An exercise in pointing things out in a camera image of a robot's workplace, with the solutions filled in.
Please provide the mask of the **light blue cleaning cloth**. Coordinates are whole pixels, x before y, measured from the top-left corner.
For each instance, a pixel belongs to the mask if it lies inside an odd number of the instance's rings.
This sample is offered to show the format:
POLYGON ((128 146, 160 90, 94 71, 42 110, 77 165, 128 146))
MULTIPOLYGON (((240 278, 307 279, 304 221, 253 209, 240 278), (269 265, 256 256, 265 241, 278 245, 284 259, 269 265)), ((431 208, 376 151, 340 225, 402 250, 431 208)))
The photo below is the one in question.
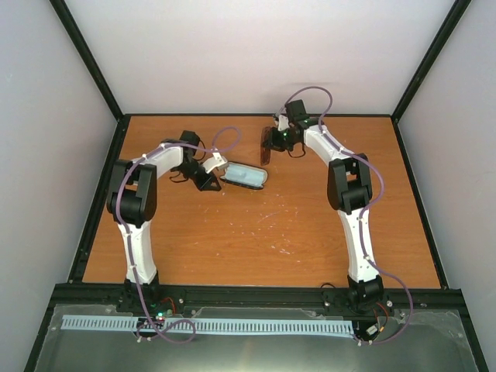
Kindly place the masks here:
POLYGON ((261 187, 267 180, 267 172, 259 167, 230 163, 226 168, 224 178, 244 185, 261 187))

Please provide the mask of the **black checkered glasses case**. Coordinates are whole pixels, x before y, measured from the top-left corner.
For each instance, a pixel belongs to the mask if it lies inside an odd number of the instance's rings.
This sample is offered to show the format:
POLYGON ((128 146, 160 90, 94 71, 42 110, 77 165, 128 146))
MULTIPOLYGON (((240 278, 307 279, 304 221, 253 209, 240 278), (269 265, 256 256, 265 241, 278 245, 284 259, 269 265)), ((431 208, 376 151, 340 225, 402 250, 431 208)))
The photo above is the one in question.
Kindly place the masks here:
POLYGON ((220 179, 227 184, 261 190, 268 179, 268 173, 261 167, 229 162, 220 179))

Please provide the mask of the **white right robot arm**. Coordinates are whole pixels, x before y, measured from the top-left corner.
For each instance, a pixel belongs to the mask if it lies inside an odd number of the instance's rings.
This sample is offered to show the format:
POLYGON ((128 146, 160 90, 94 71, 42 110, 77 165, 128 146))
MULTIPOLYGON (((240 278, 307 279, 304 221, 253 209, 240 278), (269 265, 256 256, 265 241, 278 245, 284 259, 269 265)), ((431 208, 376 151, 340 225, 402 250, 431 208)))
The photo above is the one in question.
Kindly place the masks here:
POLYGON ((328 169, 327 199, 343 225, 349 257, 348 304, 360 312, 379 301, 384 285, 373 265, 374 254, 368 227, 368 206, 373 198, 368 158, 344 147, 323 124, 311 117, 302 100, 284 104, 274 117, 274 126, 263 129, 260 140, 260 163, 267 165, 273 151, 291 153, 300 143, 310 149, 328 169))

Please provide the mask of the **brown translucent sunglasses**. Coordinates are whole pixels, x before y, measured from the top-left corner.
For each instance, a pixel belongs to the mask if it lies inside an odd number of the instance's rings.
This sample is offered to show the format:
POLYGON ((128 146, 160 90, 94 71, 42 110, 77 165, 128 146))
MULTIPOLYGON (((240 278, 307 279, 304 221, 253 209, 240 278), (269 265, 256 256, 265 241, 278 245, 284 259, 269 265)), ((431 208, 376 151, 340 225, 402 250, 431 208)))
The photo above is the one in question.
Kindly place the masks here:
POLYGON ((267 126, 262 129, 260 137, 260 165, 266 166, 270 163, 270 140, 272 128, 267 126))

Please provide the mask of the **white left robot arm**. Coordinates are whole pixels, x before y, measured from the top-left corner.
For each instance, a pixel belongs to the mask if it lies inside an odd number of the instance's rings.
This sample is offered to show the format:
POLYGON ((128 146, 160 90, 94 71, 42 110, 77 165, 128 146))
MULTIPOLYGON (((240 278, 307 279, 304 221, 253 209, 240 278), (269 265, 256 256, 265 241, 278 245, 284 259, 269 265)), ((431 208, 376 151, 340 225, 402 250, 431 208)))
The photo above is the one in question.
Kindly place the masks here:
POLYGON ((180 139, 166 139, 141 157, 117 160, 112 169, 107 210, 117 223, 126 252, 126 291, 134 295, 135 304, 145 312, 156 310, 161 303, 159 274, 151 243, 159 178, 178 171, 200 191, 220 189, 214 170, 224 168, 227 159, 212 148, 206 151, 210 155, 206 161, 196 160, 201 143, 197 133, 185 130, 180 139))

